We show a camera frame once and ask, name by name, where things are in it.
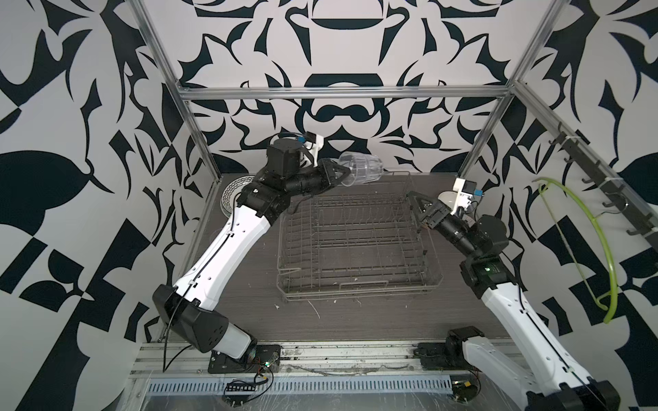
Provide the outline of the aluminium frame bars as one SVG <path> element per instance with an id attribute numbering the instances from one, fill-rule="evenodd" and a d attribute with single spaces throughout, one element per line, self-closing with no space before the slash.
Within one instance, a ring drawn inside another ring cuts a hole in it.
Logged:
<path id="1" fill-rule="evenodd" d="M 187 104 L 194 100 L 245 100 L 245 99 L 361 99 L 361 98 L 493 98 L 497 103 L 488 116 L 482 131 L 476 137 L 474 146 L 469 151 L 466 160 L 459 169 L 459 176 L 466 176 L 474 167 L 477 158 L 483 153 L 484 147 L 491 140 L 495 127 L 500 123 L 514 99 L 521 101 L 533 116 L 541 122 L 544 128 L 553 135 L 557 135 L 558 122 L 568 127 L 566 122 L 550 109 L 538 95 L 524 82 L 524 76 L 531 69 L 539 51 L 548 42 L 555 30 L 556 23 L 565 12 L 566 1 L 553 1 L 548 5 L 544 17 L 540 20 L 536 32 L 522 55 L 519 66 L 515 69 L 510 80 L 500 86 L 437 86 L 437 87 L 257 87 L 257 88 L 201 88 L 188 89 L 181 87 L 173 68 L 170 65 L 166 50 L 155 30 L 154 23 L 142 1 L 131 1 L 130 10 L 135 17 L 137 27 L 152 51 L 155 61 L 168 91 L 173 97 L 183 121 L 190 128 L 195 145 L 202 152 L 204 163 L 211 167 L 215 180 L 219 180 L 220 173 L 212 159 L 209 146 L 200 128 L 195 121 Z"/>

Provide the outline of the small round black device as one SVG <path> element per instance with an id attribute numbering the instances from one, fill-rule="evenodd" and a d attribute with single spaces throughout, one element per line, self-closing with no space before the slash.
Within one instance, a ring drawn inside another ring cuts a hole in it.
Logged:
<path id="1" fill-rule="evenodd" d="M 469 380 L 456 380 L 452 382 L 451 398 L 454 402 L 467 404 L 473 402 L 480 393 L 480 385 Z"/>

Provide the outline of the grey wire dish rack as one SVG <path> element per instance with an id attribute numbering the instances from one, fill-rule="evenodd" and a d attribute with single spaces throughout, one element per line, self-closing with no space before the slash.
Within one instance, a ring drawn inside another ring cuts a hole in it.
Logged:
<path id="1" fill-rule="evenodd" d="M 340 186 L 279 220 L 277 287 L 286 301 L 413 296 L 442 280 L 433 237 L 414 217 L 408 172 Z"/>

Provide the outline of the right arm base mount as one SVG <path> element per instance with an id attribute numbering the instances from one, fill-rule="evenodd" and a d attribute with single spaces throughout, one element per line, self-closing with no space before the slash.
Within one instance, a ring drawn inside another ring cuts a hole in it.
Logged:
<path id="1" fill-rule="evenodd" d="M 420 342 L 413 350 L 413 357 L 421 361 L 426 371 L 476 371 L 466 361 L 463 351 L 463 344 L 472 337 L 484 337 L 484 334 L 474 326 L 450 330 L 444 342 Z"/>

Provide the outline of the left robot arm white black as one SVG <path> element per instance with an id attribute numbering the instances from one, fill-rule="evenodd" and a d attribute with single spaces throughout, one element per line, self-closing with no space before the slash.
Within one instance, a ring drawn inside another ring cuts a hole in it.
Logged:
<path id="1" fill-rule="evenodd" d="M 216 307 L 231 276 L 251 248 L 269 231 L 298 195 L 335 188 L 351 170 L 321 159 L 317 138 L 278 139 L 267 148 L 267 162 L 242 188 L 227 223 L 197 262 L 173 285 L 161 284 L 153 301 L 166 332 L 175 332 L 202 353 L 224 354 L 245 362 L 256 340 Z"/>

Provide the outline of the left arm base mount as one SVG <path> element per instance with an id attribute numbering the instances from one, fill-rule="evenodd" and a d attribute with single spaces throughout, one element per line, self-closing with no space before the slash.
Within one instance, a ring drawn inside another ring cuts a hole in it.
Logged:
<path id="1" fill-rule="evenodd" d="M 207 372 L 210 374 L 255 373 L 264 366 L 277 368 L 282 346 L 279 344 L 251 345 L 245 354 L 234 359 L 217 351 L 211 353 Z"/>

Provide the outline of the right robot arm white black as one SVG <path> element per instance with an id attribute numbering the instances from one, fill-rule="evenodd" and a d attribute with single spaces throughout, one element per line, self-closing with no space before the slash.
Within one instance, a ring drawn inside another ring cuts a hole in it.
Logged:
<path id="1" fill-rule="evenodd" d="M 475 327 L 450 332 L 445 357 L 483 372 L 522 410 L 617 410 L 620 395 L 597 381 L 562 346 L 533 309 L 520 280 L 500 258 L 507 228 L 495 216 L 467 224 L 439 199 L 406 195 L 415 221 L 440 233 L 462 255 L 464 282 L 498 321 L 526 360 L 527 369 L 500 353 Z"/>

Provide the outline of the black wall hook rail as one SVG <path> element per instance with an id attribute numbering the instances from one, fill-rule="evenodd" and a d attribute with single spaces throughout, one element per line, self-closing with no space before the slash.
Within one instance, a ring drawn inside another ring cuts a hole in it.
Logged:
<path id="1" fill-rule="evenodd" d="M 657 249 L 657 212 L 641 198 L 618 173 L 590 148 L 584 137 L 558 122 L 557 135 L 551 142 L 566 154 L 565 163 L 575 164 L 584 173 L 583 184 L 600 190 L 608 199 L 604 214 L 620 214 L 631 224 L 628 236 L 642 236 Z"/>

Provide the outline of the white orange small bowl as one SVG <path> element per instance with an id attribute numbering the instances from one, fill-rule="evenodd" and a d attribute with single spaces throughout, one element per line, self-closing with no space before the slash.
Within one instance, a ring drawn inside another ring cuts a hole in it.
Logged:
<path id="1" fill-rule="evenodd" d="M 460 200 L 457 192 L 444 191 L 438 195 L 438 199 L 451 209 L 452 215 L 454 215 L 459 209 Z"/>

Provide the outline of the black usb hub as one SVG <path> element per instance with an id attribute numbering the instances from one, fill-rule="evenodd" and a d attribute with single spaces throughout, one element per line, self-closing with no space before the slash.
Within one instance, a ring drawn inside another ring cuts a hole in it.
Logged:
<path id="1" fill-rule="evenodd" d="M 258 389 L 258 385 L 254 384 L 253 382 L 247 382 L 243 380 L 232 380 L 231 382 L 227 383 L 226 386 L 224 387 L 223 394 L 224 395 L 250 395 L 252 392 L 256 392 Z"/>

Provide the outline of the clear faceted plastic cup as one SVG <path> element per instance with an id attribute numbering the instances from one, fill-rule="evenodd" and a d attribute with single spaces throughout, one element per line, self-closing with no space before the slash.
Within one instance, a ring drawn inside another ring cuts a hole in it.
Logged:
<path id="1" fill-rule="evenodd" d="M 361 152 L 343 152 L 338 162 L 351 172 L 342 181 L 342 184 L 346 187 L 376 182 L 384 174 L 384 165 L 381 159 L 375 155 Z"/>

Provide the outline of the zigzag rim white bowl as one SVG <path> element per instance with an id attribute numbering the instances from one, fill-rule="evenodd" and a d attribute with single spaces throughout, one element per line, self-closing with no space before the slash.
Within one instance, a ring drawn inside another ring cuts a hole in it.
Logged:
<path id="1" fill-rule="evenodd" d="M 253 175 L 240 176 L 226 186 L 220 199 L 221 211 L 226 217 L 231 217 L 232 209 L 237 197 L 240 195 L 243 188 L 249 185 L 253 179 Z"/>

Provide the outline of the green plastic hanger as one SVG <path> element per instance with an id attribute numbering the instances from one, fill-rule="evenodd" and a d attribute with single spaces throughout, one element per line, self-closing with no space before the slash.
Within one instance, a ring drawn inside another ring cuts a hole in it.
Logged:
<path id="1" fill-rule="evenodd" d="M 580 198 L 576 192 L 570 188 L 567 188 L 564 184 L 559 181 L 550 178 L 540 176 L 533 180 L 533 183 L 538 188 L 538 193 L 541 199 L 541 202 L 545 206 L 546 211 L 548 212 L 548 217 L 551 218 L 551 221 L 555 225 L 555 229 L 558 232 L 560 240 L 563 243 L 565 251 L 567 251 L 569 258 L 572 263 L 577 267 L 578 275 L 581 277 L 581 280 L 584 283 L 584 287 L 589 293 L 589 297 L 593 301 L 593 305 L 601 313 L 601 320 L 603 324 L 610 324 L 619 308 L 619 281 L 618 281 L 618 272 L 617 265 L 614 261 L 612 248 L 610 247 L 608 237 L 604 232 L 604 229 L 599 223 L 598 217 L 595 216 L 594 212 L 589 209 L 585 204 L 584 200 Z M 572 240 L 572 236 L 569 236 L 565 230 L 564 224 L 560 222 L 558 212 L 553 208 L 549 191 L 557 191 L 561 193 L 567 200 L 569 200 L 572 205 L 579 210 L 582 221 L 588 227 L 589 233 L 587 235 L 582 235 L 581 243 L 594 242 L 591 246 L 592 254 L 596 255 L 602 271 L 605 273 L 605 281 L 607 288 L 602 291 L 595 291 L 595 287 L 590 284 L 589 276 L 584 273 L 584 268 L 581 267 L 576 249 L 576 240 Z"/>

